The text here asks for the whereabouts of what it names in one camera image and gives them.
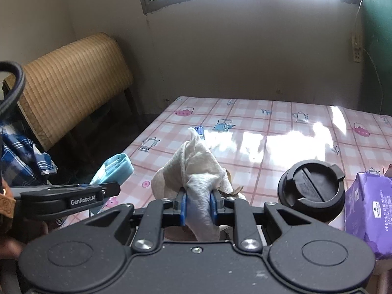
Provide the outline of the person's hand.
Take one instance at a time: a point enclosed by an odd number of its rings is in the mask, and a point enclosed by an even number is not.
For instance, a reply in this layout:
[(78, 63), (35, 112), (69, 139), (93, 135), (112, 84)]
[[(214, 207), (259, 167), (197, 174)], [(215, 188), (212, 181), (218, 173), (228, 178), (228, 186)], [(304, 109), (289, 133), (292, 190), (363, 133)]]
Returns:
[[(38, 236), (44, 236), (49, 233), (49, 228), (45, 222), (41, 222), (35, 230), (38, 231)], [(1, 236), (1, 259), (13, 259), (17, 261), (25, 246), (24, 243), (15, 238)]]

